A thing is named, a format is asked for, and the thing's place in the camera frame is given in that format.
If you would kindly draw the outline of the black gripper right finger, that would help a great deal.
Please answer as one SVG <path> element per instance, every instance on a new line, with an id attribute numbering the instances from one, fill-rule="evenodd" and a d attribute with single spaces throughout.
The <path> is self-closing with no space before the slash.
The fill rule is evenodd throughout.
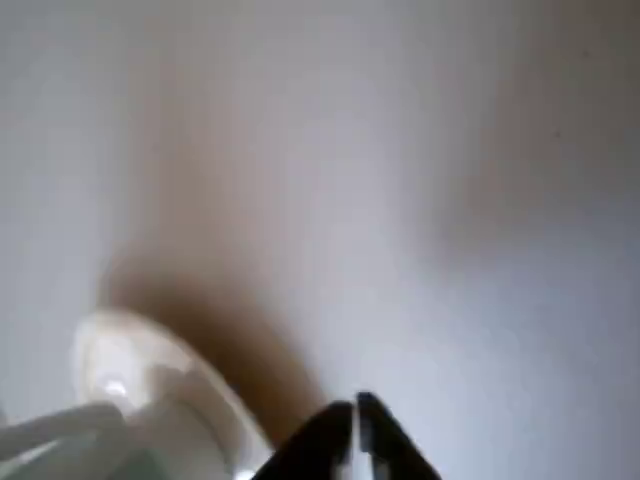
<path id="1" fill-rule="evenodd" d="M 378 396 L 359 392 L 357 408 L 360 449 L 371 456 L 374 479 L 441 479 Z"/>

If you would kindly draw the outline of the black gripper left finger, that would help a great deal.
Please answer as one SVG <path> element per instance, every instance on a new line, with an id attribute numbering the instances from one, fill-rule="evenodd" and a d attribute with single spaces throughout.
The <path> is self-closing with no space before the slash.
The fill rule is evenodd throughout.
<path id="1" fill-rule="evenodd" d="M 263 465 L 263 478 L 340 479 L 350 459 L 353 412 L 344 400 L 318 411 Z"/>

